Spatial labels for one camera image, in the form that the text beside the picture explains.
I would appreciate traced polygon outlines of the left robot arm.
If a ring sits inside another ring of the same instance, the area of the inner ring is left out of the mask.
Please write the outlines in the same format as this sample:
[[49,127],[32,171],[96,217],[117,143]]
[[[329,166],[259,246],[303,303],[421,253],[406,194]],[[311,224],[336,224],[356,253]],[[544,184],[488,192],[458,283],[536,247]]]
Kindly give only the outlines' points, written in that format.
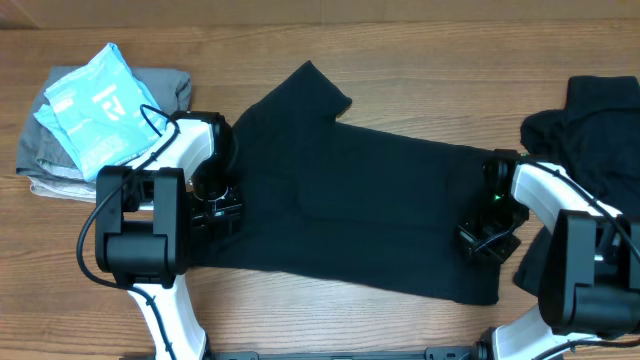
[[136,302],[156,359],[210,359],[185,274],[193,245],[239,227],[242,200],[231,173],[238,144],[217,112],[177,111],[148,152],[97,177],[95,258],[110,285]]

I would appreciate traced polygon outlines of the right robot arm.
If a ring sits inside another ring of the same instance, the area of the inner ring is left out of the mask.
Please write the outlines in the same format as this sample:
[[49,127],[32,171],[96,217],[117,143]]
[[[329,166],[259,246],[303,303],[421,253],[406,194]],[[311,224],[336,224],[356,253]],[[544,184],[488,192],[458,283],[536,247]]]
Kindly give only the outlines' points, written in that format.
[[496,150],[483,165],[488,194],[456,228],[464,254],[502,264],[535,214],[552,240],[537,303],[490,328],[469,359],[559,359],[583,346],[639,344],[639,222],[606,205],[557,164]]

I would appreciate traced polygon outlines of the black t-shirt with label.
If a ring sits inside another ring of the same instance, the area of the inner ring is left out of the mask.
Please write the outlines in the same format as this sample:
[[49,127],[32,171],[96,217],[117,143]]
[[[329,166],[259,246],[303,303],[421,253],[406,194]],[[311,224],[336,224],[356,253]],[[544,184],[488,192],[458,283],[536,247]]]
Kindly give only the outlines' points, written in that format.
[[455,238],[485,194],[488,152],[342,124],[350,104],[305,63],[242,114],[240,229],[198,242],[193,264],[495,304],[499,266]]

